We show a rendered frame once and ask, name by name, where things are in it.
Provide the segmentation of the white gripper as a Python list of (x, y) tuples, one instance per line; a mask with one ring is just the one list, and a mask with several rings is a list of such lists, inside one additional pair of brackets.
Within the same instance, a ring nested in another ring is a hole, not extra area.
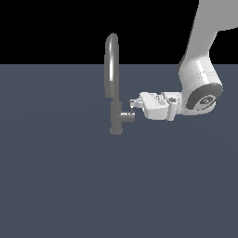
[(141, 92), (140, 99), (129, 101), (131, 108), (142, 108), (147, 119), (165, 120), (168, 113), (168, 103), (162, 95), (156, 93)]

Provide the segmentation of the grey cylindrical faucet handle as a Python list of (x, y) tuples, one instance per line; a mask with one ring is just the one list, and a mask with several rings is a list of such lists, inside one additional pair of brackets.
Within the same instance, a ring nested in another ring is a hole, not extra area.
[(134, 112), (121, 112), (119, 115), (119, 119), (122, 122), (134, 122), (135, 121), (135, 113)]

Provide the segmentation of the grey faucet body with spout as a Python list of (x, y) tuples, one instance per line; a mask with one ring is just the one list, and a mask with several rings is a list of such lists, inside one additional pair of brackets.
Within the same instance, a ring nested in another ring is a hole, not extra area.
[(122, 102), (119, 100), (119, 45), (116, 33), (111, 33), (105, 43), (104, 90), (105, 97), (112, 100), (110, 133), (121, 135), (123, 129), (119, 116), (122, 111)]

